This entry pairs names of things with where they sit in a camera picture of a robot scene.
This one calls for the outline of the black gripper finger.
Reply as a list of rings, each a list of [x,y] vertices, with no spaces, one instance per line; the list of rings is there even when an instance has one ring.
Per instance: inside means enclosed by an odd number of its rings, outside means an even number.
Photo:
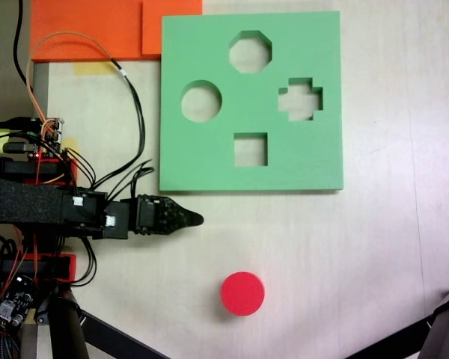
[[[199,227],[204,223],[204,220],[201,221],[166,221],[160,224],[159,234],[163,236],[171,235],[172,233],[177,232],[178,230],[190,228],[190,227]]]
[[[203,221],[204,217],[169,197],[160,197],[160,217],[166,221]]]

